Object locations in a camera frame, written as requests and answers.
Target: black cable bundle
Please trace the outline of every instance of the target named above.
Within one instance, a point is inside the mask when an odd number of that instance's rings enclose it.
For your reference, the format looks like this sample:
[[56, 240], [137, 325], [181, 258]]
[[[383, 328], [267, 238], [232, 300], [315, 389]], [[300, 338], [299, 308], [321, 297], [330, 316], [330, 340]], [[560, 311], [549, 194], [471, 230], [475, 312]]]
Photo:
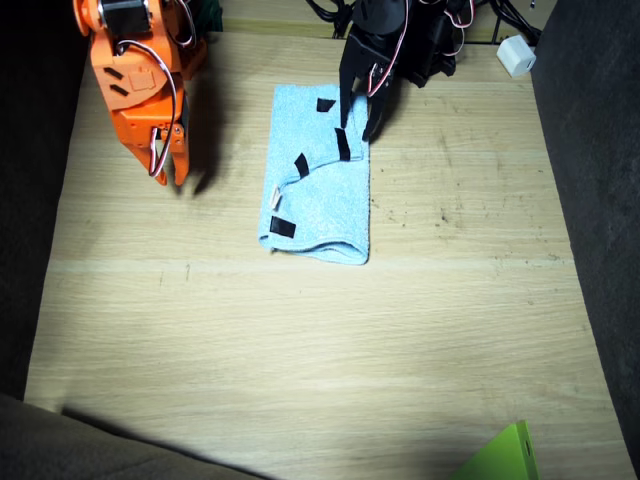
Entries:
[[337, 7], [336, 12], [330, 12], [325, 10], [313, 0], [307, 0], [309, 6], [313, 9], [316, 15], [320, 17], [320, 20], [333, 23], [333, 38], [344, 37], [349, 23], [351, 23], [351, 17], [353, 15], [353, 5], [347, 5], [344, 0], [331, 0]]
[[532, 46], [538, 44], [542, 31], [532, 27], [509, 0], [489, 0], [489, 4], [498, 18], [520, 30], [527, 37], [529, 44]]

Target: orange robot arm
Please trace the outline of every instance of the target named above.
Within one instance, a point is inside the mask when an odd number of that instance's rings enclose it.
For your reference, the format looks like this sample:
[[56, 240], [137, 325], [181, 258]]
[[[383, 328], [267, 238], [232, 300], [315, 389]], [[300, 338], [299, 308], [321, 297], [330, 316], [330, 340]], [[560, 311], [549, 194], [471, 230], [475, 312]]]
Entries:
[[[118, 138], [155, 177], [173, 156], [175, 182], [189, 173], [188, 108], [184, 80], [206, 57], [184, 0], [73, 0], [80, 32], [89, 35], [91, 64]], [[191, 33], [178, 40], [181, 25]], [[156, 152], [156, 139], [164, 140]]]

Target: white power adapter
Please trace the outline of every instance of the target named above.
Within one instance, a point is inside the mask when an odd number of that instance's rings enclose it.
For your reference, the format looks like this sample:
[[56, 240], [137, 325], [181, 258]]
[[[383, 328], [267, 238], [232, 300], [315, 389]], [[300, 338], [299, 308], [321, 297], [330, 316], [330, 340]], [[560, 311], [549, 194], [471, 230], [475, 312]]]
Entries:
[[520, 35], [509, 37], [500, 44], [498, 58], [512, 77], [527, 73], [536, 63], [535, 53]]

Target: light blue towel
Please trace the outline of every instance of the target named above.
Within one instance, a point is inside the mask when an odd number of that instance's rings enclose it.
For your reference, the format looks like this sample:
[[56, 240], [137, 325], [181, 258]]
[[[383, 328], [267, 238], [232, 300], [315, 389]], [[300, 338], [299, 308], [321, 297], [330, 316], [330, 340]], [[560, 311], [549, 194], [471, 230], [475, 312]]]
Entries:
[[[276, 87], [258, 235], [268, 250], [362, 265], [369, 258], [367, 100], [356, 99], [343, 133], [339, 99], [336, 85]], [[344, 136], [348, 161], [341, 161]]]

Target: light wood surface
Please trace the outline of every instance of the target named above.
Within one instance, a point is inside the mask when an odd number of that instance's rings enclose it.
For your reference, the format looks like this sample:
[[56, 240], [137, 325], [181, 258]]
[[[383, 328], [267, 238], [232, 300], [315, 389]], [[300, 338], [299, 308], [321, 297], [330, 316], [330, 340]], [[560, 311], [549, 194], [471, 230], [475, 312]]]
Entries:
[[[317, 0], [327, 10], [335, 10], [329, 0]], [[536, 0], [536, 7], [530, 7], [531, 0], [512, 0], [524, 18], [534, 27], [544, 28], [556, 0]], [[320, 20], [305, 0], [220, 0], [223, 9], [222, 20], [225, 31], [243, 33], [266, 33], [274, 35], [307, 36], [330, 38], [333, 25]], [[490, 5], [478, 8], [476, 20], [467, 30], [469, 42], [490, 42], [496, 26], [496, 15]], [[516, 30], [504, 23], [498, 38], [517, 34]]]
[[633, 478], [531, 80], [495, 47], [402, 89], [367, 265], [259, 246], [274, 87], [336, 82], [342, 47], [217, 37], [190, 85], [192, 154], [218, 158], [197, 196], [148, 178], [87, 70], [27, 401], [279, 479], [444, 479], [520, 419], [542, 478]]

